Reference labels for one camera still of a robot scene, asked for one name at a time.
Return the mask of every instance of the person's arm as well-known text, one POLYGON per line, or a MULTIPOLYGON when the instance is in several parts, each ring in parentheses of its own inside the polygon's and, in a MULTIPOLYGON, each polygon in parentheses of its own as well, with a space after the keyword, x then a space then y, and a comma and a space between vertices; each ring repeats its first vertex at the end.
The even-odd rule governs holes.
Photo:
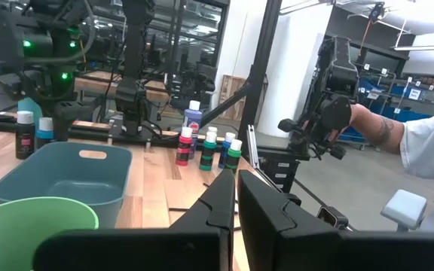
POLYGON ((400 154, 399 143, 405 126, 396 120, 372 113, 362 105, 352 105, 350 125, 372 145, 392 154, 400 154))

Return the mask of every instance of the wooden tabletop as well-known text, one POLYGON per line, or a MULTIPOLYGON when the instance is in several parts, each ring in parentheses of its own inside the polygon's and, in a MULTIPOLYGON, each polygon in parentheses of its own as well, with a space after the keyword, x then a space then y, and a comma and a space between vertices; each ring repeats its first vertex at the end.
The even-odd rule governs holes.
MULTIPOLYGON (((183 212, 169 212, 169 208, 191 207, 205 191, 203 184, 211 184, 221 171, 217 167, 218 154, 215 154, 212 171, 204 172, 198 169, 200 152, 197 152, 188 166, 177 166, 176 149, 136 145, 121 147, 131 151, 133 159, 124 204, 117 220, 118 228, 168 227, 183 215, 183 212)), ((15 157, 14 148, 14 134, 0 132, 0 179, 21 163, 15 157)), ((255 172, 242 158, 239 169, 255 172)), ((239 225, 239 217, 236 215, 235 226, 239 225)), ((234 270, 249 270, 241 231, 234 233, 234 270)))
MULTIPOLYGON (((86 74, 86 76, 102 78, 106 80, 110 79, 110 75, 112 74, 109 72, 90 72, 86 74)), ((100 81, 95 81, 90 79, 84 79, 84 78, 75 79, 75 91, 79 91, 81 89, 86 88, 86 89, 91 89, 93 91, 101 92, 103 94, 105 93, 108 85, 109 84, 106 82, 100 82, 100 81)), ((163 101, 163 102, 166 102, 169 99, 164 83, 159 81, 149 81, 146 84, 146 86, 160 90, 160 91, 147 90, 146 92, 147 99, 150 99, 152 101, 163 101)), ((117 89, 117 84, 112 83, 110 89, 108 90, 108 93, 115 94, 116 89, 117 89)))

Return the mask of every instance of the white bottle cap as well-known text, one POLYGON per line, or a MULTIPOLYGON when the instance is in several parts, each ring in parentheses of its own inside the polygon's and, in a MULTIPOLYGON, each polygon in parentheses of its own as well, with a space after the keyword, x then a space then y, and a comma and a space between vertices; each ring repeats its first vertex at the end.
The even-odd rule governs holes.
POLYGON ((33 124, 33 112, 31 111, 18 111, 17 112, 17 122, 19 124, 33 124))
POLYGON ((205 137, 205 141, 209 143, 215 143, 215 140, 217 139, 217 134, 214 132, 207 132, 207 135, 205 137))
POLYGON ((209 128, 207 129, 207 132, 214 132, 217 133, 217 128, 213 127, 213 126, 209 126, 209 128))
POLYGON ((225 133, 225 141, 226 142, 232 142, 232 140, 235 139, 235 134, 233 132, 227 132, 225 133))
POLYGON ((199 111, 200 102, 199 101, 190 101, 190 104, 188 105, 188 109, 199 111))
POLYGON ((45 132, 53 131, 53 119, 51 117, 40 117, 39 129, 45 132))
POLYGON ((191 127, 182 127, 182 132, 180 133, 181 137, 190 138, 192 137, 192 132, 194 130, 191 127))
POLYGON ((242 142, 239 139, 232 140, 231 143, 231 149, 234 151, 240 151, 240 148, 242 147, 242 142))

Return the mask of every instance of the tattoo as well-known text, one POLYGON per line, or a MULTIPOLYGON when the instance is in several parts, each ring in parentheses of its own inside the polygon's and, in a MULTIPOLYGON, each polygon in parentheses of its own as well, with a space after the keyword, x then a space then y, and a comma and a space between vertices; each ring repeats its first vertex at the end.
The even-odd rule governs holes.
POLYGON ((380 147, 385 145, 391 138, 391 130, 394 128, 393 122, 387 117, 381 117, 381 128, 377 134, 372 137, 370 143, 380 147))

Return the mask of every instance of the white sleeve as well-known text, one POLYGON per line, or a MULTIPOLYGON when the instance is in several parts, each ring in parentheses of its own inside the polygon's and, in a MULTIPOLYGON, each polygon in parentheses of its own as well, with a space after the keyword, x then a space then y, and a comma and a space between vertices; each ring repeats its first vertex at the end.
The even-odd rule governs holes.
POLYGON ((406 173, 434 179, 434 117, 405 123, 400 149, 406 173))

